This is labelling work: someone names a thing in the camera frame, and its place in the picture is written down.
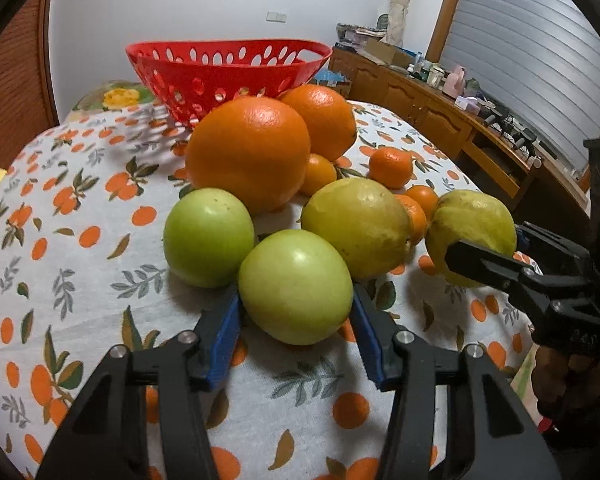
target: wooden wardrobe door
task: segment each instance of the wooden wardrobe door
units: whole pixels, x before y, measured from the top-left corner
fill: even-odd
[[[50,0],[27,0],[0,35],[0,168],[58,124],[48,69]]]

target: red plastic basket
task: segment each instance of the red plastic basket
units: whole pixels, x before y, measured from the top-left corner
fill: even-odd
[[[303,50],[320,57],[299,59]],[[305,40],[158,41],[126,48],[142,82],[177,121],[192,126],[235,97],[275,98],[308,82],[332,53]]]

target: metal screw head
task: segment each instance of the metal screw head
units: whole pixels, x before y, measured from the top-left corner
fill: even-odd
[[[126,346],[124,345],[115,345],[111,350],[109,350],[109,355],[114,359],[120,359],[126,355]]]
[[[477,344],[467,345],[464,351],[474,359],[480,358],[484,355],[484,350],[480,345]]]
[[[415,341],[416,336],[413,335],[413,332],[409,332],[408,330],[400,330],[400,332],[396,333],[395,338],[400,343],[408,345]]]
[[[195,332],[193,332],[193,330],[185,330],[184,332],[180,332],[178,334],[178,341],[187,345],[194,343],[196,339],[198,339],[198,336]]]

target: human hand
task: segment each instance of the human hand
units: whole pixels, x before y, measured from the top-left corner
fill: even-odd
[[[538,401],[552,404],[559,397],[564,397],[564,410],[592,405],[600,398],[600,362],[595,366],[593,364],[591,358],[578,355],[569,357],[541,346],[536,352],[536,367],[531,372],[531,385]],[[576,375],[574,383],[567,386],[566,377],[570,370]]]

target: tablecloth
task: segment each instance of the tablecloth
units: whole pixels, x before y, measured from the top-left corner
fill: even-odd
[[[413,155],[411,184],[440,195],[477,189],[397,116],[352,105],[358,140],[338,160],[343,178],[364,176],[369,155],[384,144]],[[166,216],[190,189],[188,135],[160,104],[103,112],[41,134],[0,185],[0,445],[29,477],[111,346],[152,348],[227,300],[225,289],[184,285],[162,252]],[[304,202],[298,196],[254,218],[257,234],[299,228]],[[480,342],[507,374],[531,346],[529,320],[505,294],[450,285],[424,242],[366,288],[376,308],[430,343],[458,349]],[[164,475],[157,396],[148,390],[154,479]],[[222,480],[363,480],[374,476],[392,399],[366,379],[348,322],[298,348],[246,319],[226,382],[202,402]],[[439,389],[432,464],[445,453],[444,399]]]

